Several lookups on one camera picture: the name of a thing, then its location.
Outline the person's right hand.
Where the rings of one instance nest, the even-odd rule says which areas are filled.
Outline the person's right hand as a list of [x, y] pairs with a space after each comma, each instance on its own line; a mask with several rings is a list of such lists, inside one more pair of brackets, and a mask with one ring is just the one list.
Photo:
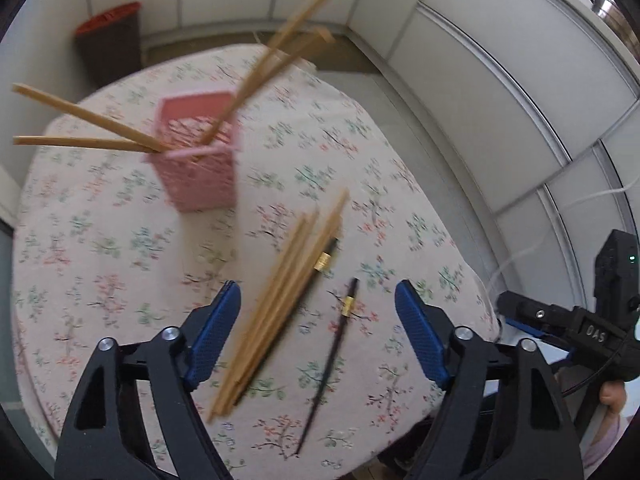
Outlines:
[[625, 383], [605, 382], [600, 390], [600, 402], [614, 415], [620, 414], [627, 402]]

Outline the person's right forearm fleece sleeve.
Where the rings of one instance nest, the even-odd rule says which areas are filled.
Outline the person's right forearm fleece sleeve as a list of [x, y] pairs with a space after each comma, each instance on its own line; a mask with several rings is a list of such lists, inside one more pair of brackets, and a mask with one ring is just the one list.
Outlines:
[[629, 419], [621, 414], [608, 413], [603, 417], [601, 426], [597, 431], [596, 437], [587, 448], [582, 464], [584, 465], [585, 477], [595, 471], [600, 463], [602, 463], [608, 454], [620, 440], [629, 425]]

